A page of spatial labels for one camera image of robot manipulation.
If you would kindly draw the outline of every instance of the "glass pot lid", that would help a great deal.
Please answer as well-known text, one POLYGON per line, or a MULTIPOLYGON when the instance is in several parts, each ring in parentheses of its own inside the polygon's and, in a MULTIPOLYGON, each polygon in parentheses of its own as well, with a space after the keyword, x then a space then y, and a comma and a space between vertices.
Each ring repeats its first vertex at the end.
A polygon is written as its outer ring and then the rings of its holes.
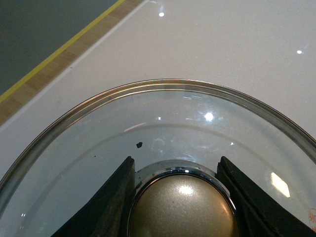
POLYGON ((314 228, 316 141, 241 92, 195 80, 123 85, 73 108, 0 183, 0 235, 51 236, 127 156, 135 170, 182 159, 216 171, 221 156, 314 228))

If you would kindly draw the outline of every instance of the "metal rim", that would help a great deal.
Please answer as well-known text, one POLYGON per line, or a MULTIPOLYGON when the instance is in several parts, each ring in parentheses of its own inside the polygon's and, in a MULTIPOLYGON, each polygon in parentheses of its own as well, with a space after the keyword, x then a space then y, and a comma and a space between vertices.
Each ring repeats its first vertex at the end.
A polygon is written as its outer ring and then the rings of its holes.
POLYGON ((74 107, 44 130, 17 158, 0 181, 0 217, 23 177, 46 147, 83 116, 119 98, 142 92, 175 90, 212 95, 257 114, 288 136, 316 164, 316 140, 269 105, 228 87, 189 79, 155 79, 134 82, 102 92, 74 107))

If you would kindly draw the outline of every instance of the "gold knob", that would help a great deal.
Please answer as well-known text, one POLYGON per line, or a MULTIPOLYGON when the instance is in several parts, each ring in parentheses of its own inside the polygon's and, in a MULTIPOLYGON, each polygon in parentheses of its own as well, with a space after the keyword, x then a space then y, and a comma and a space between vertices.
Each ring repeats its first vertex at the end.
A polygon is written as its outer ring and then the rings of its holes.
POLYGON ((210 183, 166 176, 140 196, 130 217, 131 237, 237 237, 233 212, 210 183))

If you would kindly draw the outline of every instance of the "gray floor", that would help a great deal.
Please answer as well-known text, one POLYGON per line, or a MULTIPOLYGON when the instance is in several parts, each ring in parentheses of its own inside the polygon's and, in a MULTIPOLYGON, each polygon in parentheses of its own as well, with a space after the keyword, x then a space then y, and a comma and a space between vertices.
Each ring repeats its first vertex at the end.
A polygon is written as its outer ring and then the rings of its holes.
POLYGON ((117 0, 0 0, 0 95, 117 0))

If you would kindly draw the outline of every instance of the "yellow line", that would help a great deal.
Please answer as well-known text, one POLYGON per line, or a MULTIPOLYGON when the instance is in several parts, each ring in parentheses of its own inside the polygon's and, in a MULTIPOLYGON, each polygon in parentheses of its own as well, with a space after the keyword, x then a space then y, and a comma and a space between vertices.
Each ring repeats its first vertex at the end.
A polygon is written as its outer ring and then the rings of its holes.
POLYGON ((18 88, 20 88, 23 84, 25 84, 31 77, 33 77, 36 73, 38 73, 43 67, 45 67, 49 62, 51 62, 59 54, 61 54, 66 48, 68 48, 71 44, 73 44, 76 40, 78 40, 84 33, 90 30, 93 26, 95 26, 99 21, 101 21, 108 14, 110 14, 115 8, 121 5, 124 1, 125 0, 118 0, 116 3, 114 3, 109 9, 103 12, 94 21, 92 21, 89 25, 87 25, 80 32, 78 32, 74 37, 68 40, 64 45, 62 45, 59 49, 53 52, 48 58, 46 58, 44 61, 38 64, 33 70, 31 70, 24 77, 22 77, 16 84, 14 84, 11 88, 9 88, 5 93, 0 95, 0 103, 6 98, 8 98, 13 92, 15 92, 18 88))

